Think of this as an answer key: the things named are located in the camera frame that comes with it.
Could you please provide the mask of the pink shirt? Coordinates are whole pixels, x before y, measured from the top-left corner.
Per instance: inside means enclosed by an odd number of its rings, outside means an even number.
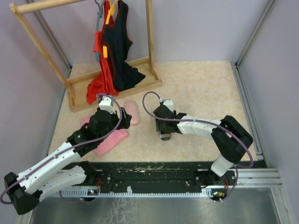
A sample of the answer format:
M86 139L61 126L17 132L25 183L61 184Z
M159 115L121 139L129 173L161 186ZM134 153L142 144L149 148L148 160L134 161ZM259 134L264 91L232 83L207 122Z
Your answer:
M102 143L100 143L93 152L101 157L111 149L113 149L117 144L119 144L122 140L127 138L129 133L126 129L115 130L112 134L110 134Z

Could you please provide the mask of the brown glasses case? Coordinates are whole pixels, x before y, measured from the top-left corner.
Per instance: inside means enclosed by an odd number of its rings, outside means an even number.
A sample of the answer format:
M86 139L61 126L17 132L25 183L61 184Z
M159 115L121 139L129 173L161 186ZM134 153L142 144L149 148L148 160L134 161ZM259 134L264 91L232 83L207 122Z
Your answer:
M171 132L163 132L163 131L161 131L160 132L160 139L164 140L164 141L170 140L171 139Z

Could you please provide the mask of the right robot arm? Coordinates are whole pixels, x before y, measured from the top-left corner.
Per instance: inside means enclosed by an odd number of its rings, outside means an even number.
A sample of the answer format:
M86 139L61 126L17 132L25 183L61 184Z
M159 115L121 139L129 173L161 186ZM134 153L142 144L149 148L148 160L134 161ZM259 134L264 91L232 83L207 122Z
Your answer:
M213 162L209 181L215 185L225 180L225 173L248 151L252 136L232 116L220 120L199 119L186 113L176 113L168 106L160 105L154 110L156 130L161 134L194 134L213 139L220 155Z

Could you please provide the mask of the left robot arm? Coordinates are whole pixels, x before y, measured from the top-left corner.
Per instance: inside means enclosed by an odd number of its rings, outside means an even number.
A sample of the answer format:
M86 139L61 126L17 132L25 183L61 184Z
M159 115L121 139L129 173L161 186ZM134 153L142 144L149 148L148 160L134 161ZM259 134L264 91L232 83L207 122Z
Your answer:
M59 190L78 184L94 184L97 173L89 162L80 162L67 171L62 168L95 150L116 130L129 129L131 119L124 108L118 115L113 107L99 107L87 123L48 157L23 172L5 175L3 194L9 198L7 204L13 205L18 215L24 215Z

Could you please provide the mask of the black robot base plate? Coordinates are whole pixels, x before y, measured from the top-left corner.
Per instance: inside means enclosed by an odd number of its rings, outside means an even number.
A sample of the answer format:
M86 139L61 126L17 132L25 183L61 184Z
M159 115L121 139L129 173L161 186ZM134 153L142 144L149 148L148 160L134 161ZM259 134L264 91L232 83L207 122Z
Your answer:
M212 162L93 162L95 173L79 186L93 186L101 193L137 194L200 193L202 189L227 189L235 184L233 170L219 177Z

